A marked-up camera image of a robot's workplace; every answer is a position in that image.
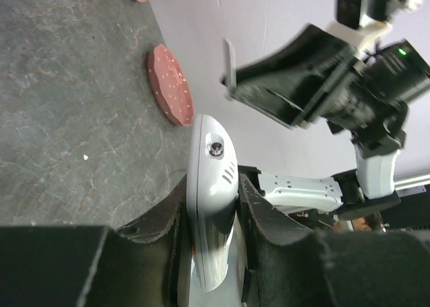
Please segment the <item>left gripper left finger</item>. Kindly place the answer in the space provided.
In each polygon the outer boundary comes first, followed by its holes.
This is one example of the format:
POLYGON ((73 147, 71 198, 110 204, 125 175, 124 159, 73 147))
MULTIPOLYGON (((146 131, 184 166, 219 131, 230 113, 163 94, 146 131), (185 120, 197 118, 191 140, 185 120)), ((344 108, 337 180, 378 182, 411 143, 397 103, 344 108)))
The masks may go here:
POLYGON ((187 306, 185 180, 119 229, 1 228, 2 306, 187 306))

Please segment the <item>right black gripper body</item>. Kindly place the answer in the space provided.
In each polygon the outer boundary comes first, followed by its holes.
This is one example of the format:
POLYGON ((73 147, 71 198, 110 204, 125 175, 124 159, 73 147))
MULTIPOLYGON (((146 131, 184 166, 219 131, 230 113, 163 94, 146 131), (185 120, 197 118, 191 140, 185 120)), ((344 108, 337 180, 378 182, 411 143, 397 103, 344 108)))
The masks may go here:
POLYGON ((381 119, 386 104, 371 91, 365 69, 349 56, 304 64, 292 73, 292 125, 322 118, 331 132, 360 131, 381 119))

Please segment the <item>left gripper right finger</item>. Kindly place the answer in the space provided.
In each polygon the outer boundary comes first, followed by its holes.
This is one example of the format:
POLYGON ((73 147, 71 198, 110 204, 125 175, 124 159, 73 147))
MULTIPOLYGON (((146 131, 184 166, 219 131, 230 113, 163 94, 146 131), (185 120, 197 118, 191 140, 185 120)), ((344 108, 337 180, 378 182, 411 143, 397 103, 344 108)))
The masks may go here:
POLYGON ((248 306, 428 306, 429 233, 305 228, 239 178, 248 306))

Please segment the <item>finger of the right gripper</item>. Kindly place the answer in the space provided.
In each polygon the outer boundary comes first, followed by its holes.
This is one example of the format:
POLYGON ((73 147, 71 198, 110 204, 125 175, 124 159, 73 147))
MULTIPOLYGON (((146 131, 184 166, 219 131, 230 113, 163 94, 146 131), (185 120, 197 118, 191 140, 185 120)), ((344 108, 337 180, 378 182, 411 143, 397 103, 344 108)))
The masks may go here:
POLYGON ((277 52, 258 61, 236 67, 236 89, 231 98, 270 117, 285 127, 293 127, 292 73, 304 64, 316 65, 339 57, 351 56, 355 62, 355 48, 308 24, 277 52))

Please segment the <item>white remote control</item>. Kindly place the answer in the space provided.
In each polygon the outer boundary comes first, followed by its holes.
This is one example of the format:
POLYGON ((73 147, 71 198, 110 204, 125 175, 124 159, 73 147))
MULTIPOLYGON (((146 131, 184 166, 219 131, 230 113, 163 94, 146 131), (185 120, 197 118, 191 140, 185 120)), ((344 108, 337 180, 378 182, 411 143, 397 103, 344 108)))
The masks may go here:
POLYGON ((212 116, 200 114, 193 119, 186 179, 196 274, 201 290, 211 292, 228 272, 239 195, 234 145, 223 125, 212 116))

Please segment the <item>white remote battery cover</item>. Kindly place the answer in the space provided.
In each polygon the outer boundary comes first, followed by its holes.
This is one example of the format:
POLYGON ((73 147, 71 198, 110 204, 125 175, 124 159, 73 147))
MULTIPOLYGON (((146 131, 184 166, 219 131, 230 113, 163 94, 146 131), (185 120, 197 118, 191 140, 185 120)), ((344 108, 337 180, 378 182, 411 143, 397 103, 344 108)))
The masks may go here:
POLYGON ((235 49, 232 43, 227 39, 223 40, 223 49, 225 67, 223 82, 227 89, 232 93, 237 87, 235 49))

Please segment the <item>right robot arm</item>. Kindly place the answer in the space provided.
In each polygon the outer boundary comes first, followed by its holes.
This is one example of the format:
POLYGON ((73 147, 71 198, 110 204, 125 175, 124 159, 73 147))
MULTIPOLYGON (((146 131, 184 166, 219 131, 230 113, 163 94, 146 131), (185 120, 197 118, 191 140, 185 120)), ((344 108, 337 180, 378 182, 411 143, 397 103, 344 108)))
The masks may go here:
POLYGON ((222 84, 230 98, 287 128, 305 129, 323 118, 333 134, 351 134, 357 167, 335 175, 332 184, 331 212, 342 220, 400 201, 393 177, 409 103, 429 90, 429 65, 408 41, 366 54, 389 29, 309 24, 282 49, 240 68, 232 44, 224 42, 222 84))

